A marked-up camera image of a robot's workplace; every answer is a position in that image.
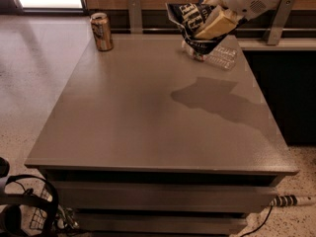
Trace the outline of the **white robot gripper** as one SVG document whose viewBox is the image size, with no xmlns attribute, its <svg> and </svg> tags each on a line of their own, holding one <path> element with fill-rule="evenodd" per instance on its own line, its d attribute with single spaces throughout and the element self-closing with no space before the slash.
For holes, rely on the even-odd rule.
<svg viewBox="0 0 316 237">
<path fill-rule="evenodd" d="M 229 9 L 211 14 L 205 24 L 197 30 L 195 38 L 198 40 L 219 38 L 234 30 L 242 18 L 246 20 L 257 18 L 271 10 L 277 2 L 278 0 L 203 0 L 202 3 L 205 5 L 225 6 Z"/>
</svg>

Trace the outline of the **black curved robot base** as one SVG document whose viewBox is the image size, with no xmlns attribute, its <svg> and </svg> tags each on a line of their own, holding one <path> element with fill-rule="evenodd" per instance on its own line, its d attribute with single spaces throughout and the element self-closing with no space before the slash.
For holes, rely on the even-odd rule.
<svg viewBox="0 0 316 237">
<path fill-rule="evenodd" d="M 0 204 L 5 208 L 0 212 L 0 237 L 57 237 L 52 230 L 52 225 L 57 214 L 59 198 L 56 188 L 47 180 L 37 178 L 33 175 L 9 176 L 9 162 L 0 158 Z M 31 195 L 27 192 L 22 194 L 7 194 L 6 186 L 22 179 L 40 179 L 46 184 L 47 189 L 52 195 L 52 201 Z M 40 234 L 28 235 L 22 228 L 21 205 L 27 205 L 43 210 L 47 214 Z"/>
</svg>

